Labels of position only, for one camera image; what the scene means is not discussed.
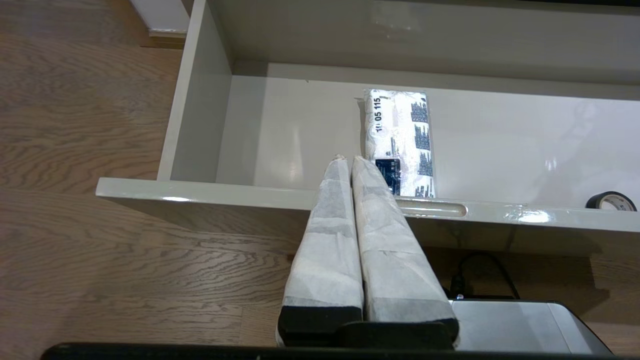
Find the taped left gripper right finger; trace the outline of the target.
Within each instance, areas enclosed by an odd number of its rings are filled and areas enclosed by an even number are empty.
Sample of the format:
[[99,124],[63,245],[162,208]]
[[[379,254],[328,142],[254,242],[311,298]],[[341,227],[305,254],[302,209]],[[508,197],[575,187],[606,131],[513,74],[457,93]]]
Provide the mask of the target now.
[[351,186],[366,319],[439,322],[457,342],[460,324],[453,307],[379,169],[355,157]]

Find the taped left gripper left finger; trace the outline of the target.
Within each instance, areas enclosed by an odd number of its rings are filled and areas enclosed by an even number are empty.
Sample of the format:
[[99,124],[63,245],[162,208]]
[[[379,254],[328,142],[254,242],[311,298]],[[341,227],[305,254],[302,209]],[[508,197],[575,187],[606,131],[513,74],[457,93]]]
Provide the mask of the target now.
[[348,160],[332,159],[291,264],[278,316],[280,347],[324,347],[364,318],[361,259]]

